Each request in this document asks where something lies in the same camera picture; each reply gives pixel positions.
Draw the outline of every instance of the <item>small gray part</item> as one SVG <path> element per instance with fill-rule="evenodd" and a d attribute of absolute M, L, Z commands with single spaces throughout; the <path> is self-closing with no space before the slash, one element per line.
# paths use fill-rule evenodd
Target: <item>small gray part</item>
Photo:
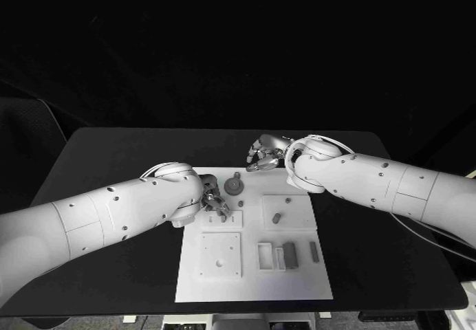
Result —
<path fill-rule="evenodd" d="M 277 214 L 272 216 L 272 224 L 274 224 L 274 225 L 279 222 L 279 218 L 281 218 L 281 215 L 279 215 L 279 213 L 277 213 Z"/>
<path fill-rule="evenodd" d="M 287 242 L 282 244 L 282 254 L 284 254 L 284 265 L 287 270 L 294 270 L 298 268 L 297 263 L 297 252 L 295 245 L 292 242 Z"/>
<path fill-rule="evenodd" d="M 310 254 L 313 255 L 313 262 L 317 263 L 318 262 L 318 254 L 317 254 L 316 242 L 308 242 L 308 246 L 310 246 Z"/>

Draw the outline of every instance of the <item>white mounting plate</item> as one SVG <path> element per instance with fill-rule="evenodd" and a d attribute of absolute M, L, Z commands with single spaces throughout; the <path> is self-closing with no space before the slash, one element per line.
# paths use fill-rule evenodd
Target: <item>white mounting plate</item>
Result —
<path fill-rule="evenodd" d="M 242 228 L 242 211 L 232 211 L 226 216 L 226 221 L 220 222 L 220 217 L 215 211 L 203 210 L 194 215 L 194 221 L 202 224 L 203 230 L 229 230 Z"/>
<path fill-rule="evenodd" d="M 239 233 L 200 235 L 199 276 L 209 279 L 241 278 Z"/>
<path fill-rule="evenodd" d="M 220 196 L 229 209 L 242 211 L 242 228 L 220 229 L 225 233 L 241 233 L 241 279 L 210 279 L 199 276 L 202 222 L 184 226 L 176 303 L 259 300 L 318 300 L 331 299 L 331 288 L 326 271 L 316 230 L 265 230 L 262 219 L 262 195 L 307 196 L 304 190 L 285 183 L 284 168 L 248 173 L 245 168 L 193 168 L 197 174 L 212 174 L 217 178 Z M 239 172 L 243 191 L 229 196 L 223 182 Z M 269 242 L 272 250 L 292 242 L 300 266 L 278 271 L 277 254 L 272 253 L 274 271 L 261 272 L 256 268 L 256 244 Z M 318 263 L 313 262 L 310 241 L 316 242 Z"/>
<path fill-rule="evenodd" d="M 278 223 L 272 223 L 275 214 L 281 215 Z M 264 195 L 262 218 L 266 230 L 316 230 L 313 205 L 308 196 Z"/>

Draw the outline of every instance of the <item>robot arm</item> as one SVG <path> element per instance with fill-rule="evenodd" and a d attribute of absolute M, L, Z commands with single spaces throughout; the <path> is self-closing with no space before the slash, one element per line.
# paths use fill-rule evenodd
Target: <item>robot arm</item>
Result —
<path fill-rule="evenodd" d="M 297 141 L 262 135 L 248 162 L 256 151 L 265 157 L 248 171 L 268 170 L 284 159 L 290 185 L 422 221 L 476 247 L 474 180 L 357 153 L 341 155 L 317 135 Z"/>
<path fill-rule="evenodd" d="M 0 307 L 37 276 L 170 221 L 193 222 L 204 206 L 226 215 L 216 178 L 166 163 L 141 177 L 0 215 Z"/>

